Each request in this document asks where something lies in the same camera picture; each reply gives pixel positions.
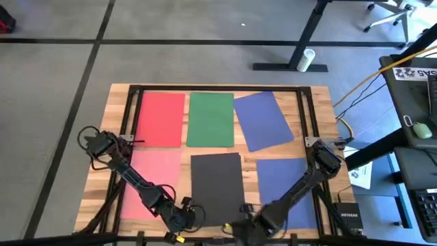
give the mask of chair wheel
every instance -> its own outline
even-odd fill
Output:
[[[372,11],[375,8],[374,4],[370,4],[369,6],[367,6],[367,10]]]

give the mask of black paper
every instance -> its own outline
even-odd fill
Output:
[[[244,214],[239,211],[244,204],[240,155],[192,156],[191,191],[195,203],[205,208],[203,226],[221,226],[244,219]]]

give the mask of red object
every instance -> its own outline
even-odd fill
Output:
[[[130,165],[148,182],[155,185],[171,185],[178,189],[180,175],[180,150],[134,150]],[[164,187],[171,197],[173,191]],[[126,185],[124,192],[122,219],[160,220],[160,216],[154,217],[141,202],[138,192],[130,185]]]
[[[135,143],[144,147],[180,147],[185,94],[143,94]]]

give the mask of wooden tabletop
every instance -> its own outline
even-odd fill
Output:
[[[122,124],[122,117],[128,96],[129,84],[113,84],[107,105],[104,109],[104,115],[100,130],[112,131],[119,133],[120,126]],[[311,91],[313,94],[313,102],[315,107],[315,114],[318,122],[318,128],[320,137],[328,139],[338,136],[337,124],[335,121],[334,109],[329,96],[327,87],[312,86]],[[238,118],[234,112],[234,141],[235,146],[233,148],[188,148],[186,146],[186,137],[188,132],[188,110],[190,93],[192,91],[177,91],[177,93],[185,93],[186,101],[184,108],[184,124],[182,127],[182,160],[180,169],[180,179],[178,186],[175,187],[178,194],[177,205],[180,206],[180,201],[185,196],[191,196],[191,155],[196,154],[220,154],[226,152],[239,152],[242,158],[242,172],[243,172],[243,186],[244,186],[244,198],[247,203],[260,204],[257,170],[255,160],[257,159],[287,159],[287,158],[306,158],[305,147],[302,138],[302,129],[300,126],[299,110],[297,105],[297,97],[295,92],[274,92],[275,98],[285,116],[287,123],[289,124],[295,139],[292,142],[284,143],[279,146],[273,146],[259,150],[256,152],[249,152],[242,129],[238,123]],[[257,92],[232,92],[234,98],[247,96]],[[307,128],[309,129],[309,135],[312,136],[311,121],[309,117],[309,110],[307,100],[304,97],[305,115],[307,117]],[[110,171],[94,171],[89,169],[87,183],[83,193],[81,206],[76,218],[76,224],[74,230],[81,230],[88,222],[94,217],[98,209],[104,203],[104,199],[107,193],[108,180]],[[348,170],[346,165],[342,165],[338,175],[329,180],[330,192],[333,201],[337,201],[337,193],[341,192],[342,202],[354,202],[354,196],[352,188],[350,187],[350,181],[348,176]],[[114,218],[115,204],[109,215],[108,230],[111,230],[111,226]],[[324,231],[329,234],[329,222],[326,209],[321,203],[322,218],[324,224]],[[122,219],[120,223],[119,234],[124,236],[136,236],[138,231],[145,231],[146,236],[164,236],[167,232],[167,228],[161,220],[158,221],[137,221],[132,219]],[[301,230],[288,230],[287,236],[290,233],[296,233],[299,238],[318,238],[317,229],[301,229]],[[194,234],[181,233],[181,236],[185,237],[229,237],[229,235],[223,234],[220,227],[208,227],[202,228]]]

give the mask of pink paper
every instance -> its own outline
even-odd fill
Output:
[[[155,185],[171,185],[176,190],[180,175],[180,150],[134,150],[130,165],[148,182]],[[173,197],[169,187],[164,189]],[[122,219],[159,220],[141,203],[141,199],[130,185],[124,192]]]

